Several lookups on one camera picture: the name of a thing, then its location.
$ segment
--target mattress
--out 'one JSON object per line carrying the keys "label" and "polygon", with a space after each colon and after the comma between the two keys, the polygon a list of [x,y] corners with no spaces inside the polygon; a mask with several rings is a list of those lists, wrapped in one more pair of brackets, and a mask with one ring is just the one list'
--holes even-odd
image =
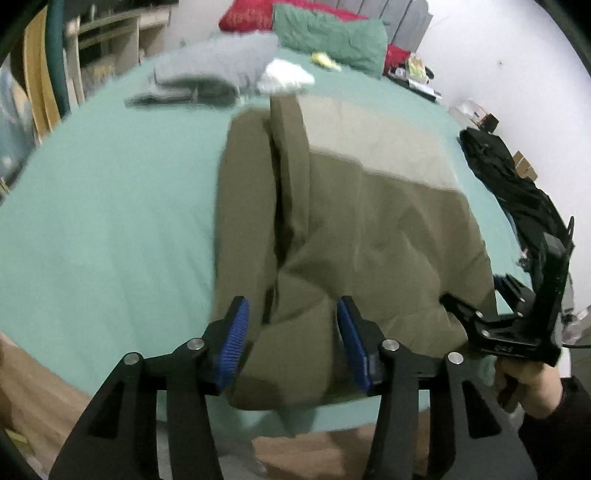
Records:
{"label": "mattress", "polygon": [[[494,273],[528,277],[498,202],[457,143],[440,106],[386,78],[281,50],[316,78],[310,93],[346,100],[437,137],[478,222]],[[233,108],[126,108],[152,62],[112,81],[67,118],[31,157],[0,207],[0,330],[65,381],[93,394],[127,352],[171,352],[200,336],[213,296],[217,165]],[[506,309],[498,297],[499,308]],[[286,412],[244,412],[209,400],[214,429],[237,436],[344,429],[375,421],[379,399]],[[426,405],[426,398],[421,400]]]}

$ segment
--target metal screw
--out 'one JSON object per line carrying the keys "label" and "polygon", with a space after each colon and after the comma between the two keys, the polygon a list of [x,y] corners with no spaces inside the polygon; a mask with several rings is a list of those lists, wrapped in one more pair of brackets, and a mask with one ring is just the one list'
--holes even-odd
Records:
{"label": "metal screw", "polygon": [[128,353],[123,358],[123,362],[125,365],[133,365],[139,362],[139,355],[137,353]]}
{"label": "metal screw", "polygon": [[396,350],[398,350],[400,348],[400,344],[396,341],[396,340],[384,340],[382,342],[382,346],[390,351],[390,352],[395,352]]}
{"label": "metal screw", "polygon": [[462,357],[461,353],[457,353],[457,352],[452,352],[447,356],[447,359],[455,364],[455,365],[459,365],[464,361],[464,357]]}
{"label": "metal screw", "polygon": [[205,342],[200,338],[192,338],[187,342],[189,350],[201,350],[205,346]]}

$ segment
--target pillow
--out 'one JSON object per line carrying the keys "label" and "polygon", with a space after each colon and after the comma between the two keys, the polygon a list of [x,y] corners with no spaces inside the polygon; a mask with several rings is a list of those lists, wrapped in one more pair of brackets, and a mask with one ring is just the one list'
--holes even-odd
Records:
{"label": "pillow", "polygon": [[273,27],[273,4],[277,2],[289,3],[306,10],[327,12],[339,17],[344,22],[367,20],[367,17],[348,10],[306,0],[234,0],[234,3],[219,21],[220,30],[243,33],[253,30],[271,30]]}
{"label": "pillow", "polygon": [[409,56],[410,52],[408,50],[398,48],[396,45],[388,45],[386,62],[384,64],[384,75],[388,74],[390,70],[395,69],[401,63],[407,61]]}
{"label": "pillow", "polygon": [[282,47],[326,52],[333,60],[372,76],[384,71],[388,34],[381,20],[341,22],[336,16],[290,4],[273,5],[273,31]]}

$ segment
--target jacket sleeve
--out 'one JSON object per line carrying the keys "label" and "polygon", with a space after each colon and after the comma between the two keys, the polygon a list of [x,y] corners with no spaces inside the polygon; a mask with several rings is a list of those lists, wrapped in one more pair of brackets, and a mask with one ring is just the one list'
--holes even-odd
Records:
{"label": "jacket sleeve", "polygon": [[591,399],[576,378],[563,378],[560,405],[544,420],[529,415],[519,437],[540,480],[589,478]]}

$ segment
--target cardboard box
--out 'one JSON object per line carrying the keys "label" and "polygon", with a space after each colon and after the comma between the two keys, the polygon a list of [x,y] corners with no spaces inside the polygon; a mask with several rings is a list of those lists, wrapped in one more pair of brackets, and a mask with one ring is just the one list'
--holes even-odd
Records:
{"label": "cardboard box", "polygon": [[531,166],[530,162],[525,159],[520,151],[513,155],[513,162],[515,162],[515,173],[522,179],[532,179],[535,181],[538,178],[534,167]]}

